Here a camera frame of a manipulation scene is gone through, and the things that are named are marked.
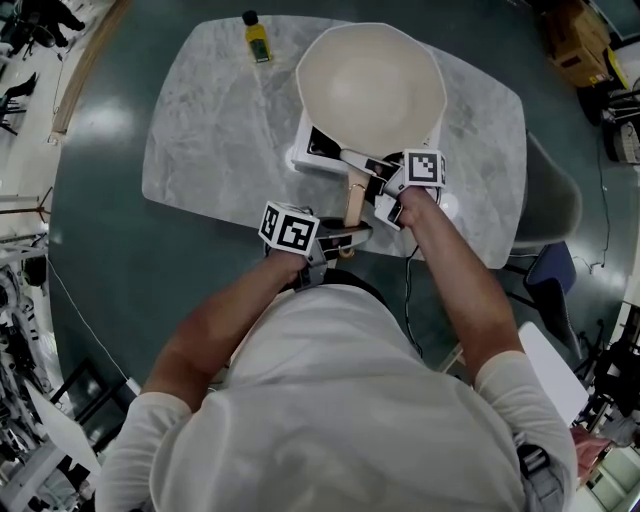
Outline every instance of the clutter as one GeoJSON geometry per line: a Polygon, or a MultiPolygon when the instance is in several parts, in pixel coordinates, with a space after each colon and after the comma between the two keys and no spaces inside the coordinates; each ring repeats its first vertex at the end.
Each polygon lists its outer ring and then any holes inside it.
{"type": "Polygon", "coordinates": [[[576,87],[609,80],[607,26],[581,0],[565,0],[544,16],[549,60],[576,87]]]}

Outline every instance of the yellow bottle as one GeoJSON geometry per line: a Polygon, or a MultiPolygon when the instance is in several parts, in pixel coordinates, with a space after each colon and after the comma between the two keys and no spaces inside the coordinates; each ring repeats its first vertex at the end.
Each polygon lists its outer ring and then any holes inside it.
{"type": "Polygon", "coordinates": [[[247,11],[242,15],[242,20],[247,26],[247,43],[256,62],[267,62],[271,60],[271,51],[267,41],[267,33],[264,27],[258,23],[256,11],[247,11]]]}

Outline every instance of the table top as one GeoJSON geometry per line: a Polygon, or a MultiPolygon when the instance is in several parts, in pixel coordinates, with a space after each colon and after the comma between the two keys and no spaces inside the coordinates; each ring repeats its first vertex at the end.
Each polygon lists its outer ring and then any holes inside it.
{"type": "MultiPolygon", "coordinates": [[[[142,175],[147,199],[249,227],[267,200],[342,216],[339,176],[290,170],[302,110],[295,68],[327,28],[344,22],[261,16],[274,60],[254,64],[238,18],[198,25],[169,70],[148,134],[142,175]]],[[[432,48],[448,95],[440,149],[447,192],[460,208],[454,224],[490,268],[511,250],[526,181],[524,114],[518,96],[482,71],[432,48]]],[[[365,250],[405,256],[413,247],[365,208],[374,227],[365,250]]]]}

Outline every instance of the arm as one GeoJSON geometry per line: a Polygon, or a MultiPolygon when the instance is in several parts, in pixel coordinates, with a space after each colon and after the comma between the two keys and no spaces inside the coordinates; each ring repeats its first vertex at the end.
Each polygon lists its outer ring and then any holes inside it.
{"type": "Polygon", "coordinates": [[[197,411],[213,377],[282,288],[304,268],[302,256],[274,252],[182,321],[156,359],[142,393],[159,391],[197,411]]]}
{"type": "Polygon", "coordinates": [[[400,195],[400,221],[411,229],[460,340],[471,377],[493,356],[524,352],[502,288],[423,189],[400,195]]]}

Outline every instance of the white stand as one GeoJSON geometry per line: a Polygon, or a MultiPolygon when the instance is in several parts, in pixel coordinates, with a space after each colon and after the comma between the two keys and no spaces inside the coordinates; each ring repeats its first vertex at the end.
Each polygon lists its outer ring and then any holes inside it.
{"type": "Polygon", "coordinates": [[[25,466],[0,489],[0,502],[9,512],[24,512],[42,483],[62,462],[65,454],[51,441],[33,452],[25,466]]]}

